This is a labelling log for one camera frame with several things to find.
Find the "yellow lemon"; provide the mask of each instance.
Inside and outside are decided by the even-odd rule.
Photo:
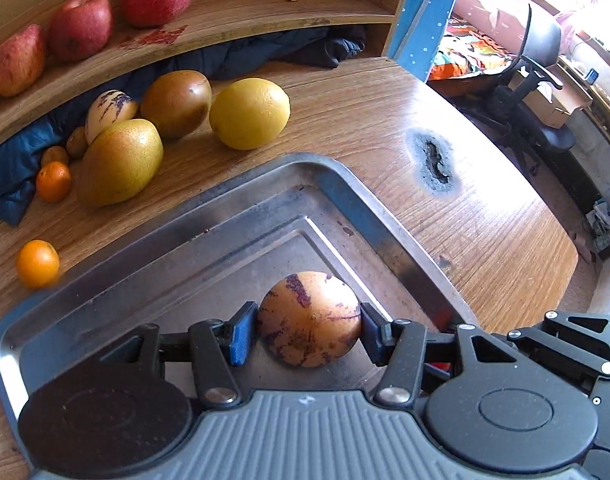
[[[290,118],[290,99],[276,83],[252,77],[232,83],[210,109],[212,131],[235,150],[254,150],[274,140]]]

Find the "metal tray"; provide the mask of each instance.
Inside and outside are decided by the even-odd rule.
[[[476,322],[431,257],[346,167],[283,156],[146,222],[7,314],[0,398],[15,434],[29,393],[135,326],[184,332],[199,320],[229,319],[301,270],[335,274],[393,318],[433,329]],[[195,396],[189,364],[165,368],[167,380]],[[368,389],[381,371],[360,344],[314,369],[283,365],[256,344],[235,376],[243,392]]]

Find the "orange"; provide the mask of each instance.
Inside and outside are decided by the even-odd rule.
[[[60,202],[71,187],[70,168],[62,162],[50,162],[36,176],[36,192],[45,202]]]
[[[58,253],[42,240],[28,242],[16,257],[16,274],[27,288],[41,288],[55,282],[59,266]]]

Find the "wooden tabletop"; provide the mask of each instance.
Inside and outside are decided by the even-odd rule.
[[[51,242],[67,270],[158,213],[290,152],[348,166],[431,254],[484,328],[507,332],[556,308],[576,267],[573,244],[514,166],[438,94],[385,59],[328,71],[275,63],[262,74],[291,101],[290,121],[269,146],[234,152],[204,125],[165,148],[159,173],[133,200],[89,212],[71,193],[59,205],[34,200],[18,228],[0,222],[0,318],[28,296],[14,270],[28,240]],[[27,474],[0,405],[0,480]]]

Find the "red stain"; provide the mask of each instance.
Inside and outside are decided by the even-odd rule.
[[[163,28],[159,28],[159,30],[155,30],[142,38],[132,38],[128,36],[125,38],[125,41],[122,41],[118,46],[120,48],[138,48],[140,46],[154,44],[171,45],[178,40],[178,37],[185,31],[186,28],[187,25],[180,28],[175,28],[175,30],[165,30]]]

